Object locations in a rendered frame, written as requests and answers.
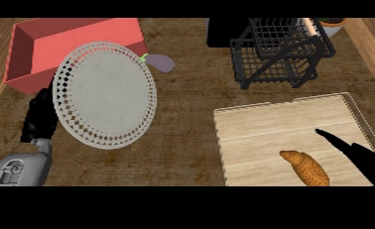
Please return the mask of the golden brown croissant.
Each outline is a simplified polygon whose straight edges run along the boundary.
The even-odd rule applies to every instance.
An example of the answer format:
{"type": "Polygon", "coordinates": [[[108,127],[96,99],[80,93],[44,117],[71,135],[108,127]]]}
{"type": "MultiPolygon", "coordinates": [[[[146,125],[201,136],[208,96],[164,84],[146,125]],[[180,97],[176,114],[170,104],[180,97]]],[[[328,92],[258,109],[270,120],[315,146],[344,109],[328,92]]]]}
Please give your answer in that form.
{"type": "Polygon", "coordinates": [[[320,164],[307,153],[281,151],[281,157],[289,162],[291,168],[307,186],[329,186],[328,174],[320,164]]]}

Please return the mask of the white round perforated placemat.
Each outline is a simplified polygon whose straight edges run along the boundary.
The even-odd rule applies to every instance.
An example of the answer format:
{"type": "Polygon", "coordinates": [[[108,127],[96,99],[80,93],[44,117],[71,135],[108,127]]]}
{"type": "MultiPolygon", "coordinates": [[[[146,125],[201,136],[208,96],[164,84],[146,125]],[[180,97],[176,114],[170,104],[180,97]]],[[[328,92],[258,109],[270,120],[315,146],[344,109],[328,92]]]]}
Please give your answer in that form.
{"type": "Polygon", "coordinates": [[[136,53],[111,42],[81,45],[56,70],[53,102],[62,126],[86,145],[114,150],[136,142],[157,109],[154,77],[136,53]]]}

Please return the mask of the black appliance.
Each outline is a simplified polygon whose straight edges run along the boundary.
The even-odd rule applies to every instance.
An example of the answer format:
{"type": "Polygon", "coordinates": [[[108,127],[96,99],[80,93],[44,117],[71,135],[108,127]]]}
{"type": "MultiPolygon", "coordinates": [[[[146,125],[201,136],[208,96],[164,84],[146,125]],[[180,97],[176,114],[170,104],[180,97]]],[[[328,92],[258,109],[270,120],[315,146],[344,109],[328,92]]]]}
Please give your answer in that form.
{"type": "Polygon", "coordinates": [[[210,48],[227,48],[230,40],[238,39],[250,27],[248,18],[207,18],[205,35],[210,48]]]}

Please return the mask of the pale wooden tray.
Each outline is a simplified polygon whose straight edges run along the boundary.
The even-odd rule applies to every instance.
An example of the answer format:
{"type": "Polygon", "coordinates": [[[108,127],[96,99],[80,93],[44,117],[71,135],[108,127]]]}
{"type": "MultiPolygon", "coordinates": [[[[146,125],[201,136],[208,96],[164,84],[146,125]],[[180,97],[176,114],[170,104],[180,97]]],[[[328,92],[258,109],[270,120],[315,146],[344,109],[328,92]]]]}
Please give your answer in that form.
{"type": "Polygon", "coordinates": [[[375,151],[375,133],[347,92],[217,109],[214,122],[227,186],[301,186],[282,151],[300,151],[315,158],[332,186],[371,184],[316,134],[323,130],[375,151]]]}

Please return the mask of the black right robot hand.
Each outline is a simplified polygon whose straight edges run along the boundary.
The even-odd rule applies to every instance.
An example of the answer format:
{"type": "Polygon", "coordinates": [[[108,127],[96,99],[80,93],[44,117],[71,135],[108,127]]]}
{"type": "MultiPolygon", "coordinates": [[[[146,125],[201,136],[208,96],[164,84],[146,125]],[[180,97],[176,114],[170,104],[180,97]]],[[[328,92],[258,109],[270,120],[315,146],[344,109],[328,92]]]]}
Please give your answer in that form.
{"type": "Polygon", "coordinates": [[[346,155],[366,179],[375,185],[375,152],[357,143],[347,144],[337,136],[320,129],[316,129],[315,132],[346,155]]]}

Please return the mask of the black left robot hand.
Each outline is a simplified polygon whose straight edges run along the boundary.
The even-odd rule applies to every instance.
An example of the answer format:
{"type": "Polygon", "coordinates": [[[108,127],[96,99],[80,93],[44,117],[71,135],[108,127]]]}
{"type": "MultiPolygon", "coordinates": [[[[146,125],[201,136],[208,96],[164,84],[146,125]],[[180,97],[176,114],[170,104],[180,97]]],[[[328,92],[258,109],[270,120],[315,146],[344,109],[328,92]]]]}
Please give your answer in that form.
{"type": "Polygon", "coordinates": [[[30,109],[25,116],[21,141],[31,143],[34,140],[52,139],[58,126],[58,114],[53,104],[53,94],[49,88],[43,88],[30,101],[30,109]]]}

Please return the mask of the potted plant in white pot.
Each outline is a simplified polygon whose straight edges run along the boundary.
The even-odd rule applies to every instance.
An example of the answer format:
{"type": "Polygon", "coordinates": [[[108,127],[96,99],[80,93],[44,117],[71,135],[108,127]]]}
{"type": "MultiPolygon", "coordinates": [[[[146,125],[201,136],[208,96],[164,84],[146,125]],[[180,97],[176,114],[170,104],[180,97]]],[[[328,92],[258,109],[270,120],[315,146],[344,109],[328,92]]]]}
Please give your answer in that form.
{"type": "Polygon", "coordinates": [[[344,27],[347,23],[347,19],[346,18],[319,18],[318,22],[320,26],[320,28],[318,29],[319,34],[331,38],[344,27]]]}

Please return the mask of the red open box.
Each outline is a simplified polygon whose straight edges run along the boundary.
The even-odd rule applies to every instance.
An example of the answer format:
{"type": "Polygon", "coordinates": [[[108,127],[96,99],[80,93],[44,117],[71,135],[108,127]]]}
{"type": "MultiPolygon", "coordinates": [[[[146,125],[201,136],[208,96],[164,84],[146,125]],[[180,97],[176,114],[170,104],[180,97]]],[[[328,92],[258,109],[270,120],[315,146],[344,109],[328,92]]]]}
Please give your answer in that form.
{"type": "Polygon", "coordinates": [[[3,83],[25,94],[47,87],[70,52],[90,42],[117,43],[148,53],[136,18],[39,18],[12,29],[3,83]]]}

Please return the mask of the purple eggplant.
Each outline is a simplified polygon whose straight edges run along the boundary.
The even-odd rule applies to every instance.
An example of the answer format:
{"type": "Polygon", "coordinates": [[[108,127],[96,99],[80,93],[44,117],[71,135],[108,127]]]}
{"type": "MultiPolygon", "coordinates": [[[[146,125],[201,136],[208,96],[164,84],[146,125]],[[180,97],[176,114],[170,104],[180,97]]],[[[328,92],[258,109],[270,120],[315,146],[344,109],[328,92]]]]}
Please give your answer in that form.
{"type": "Polygon", "coordinates": [[[140,60],[152,65],[161,72],[168,73],[174,68],[173,59],[165,55],[145,54],[140,60]]]}

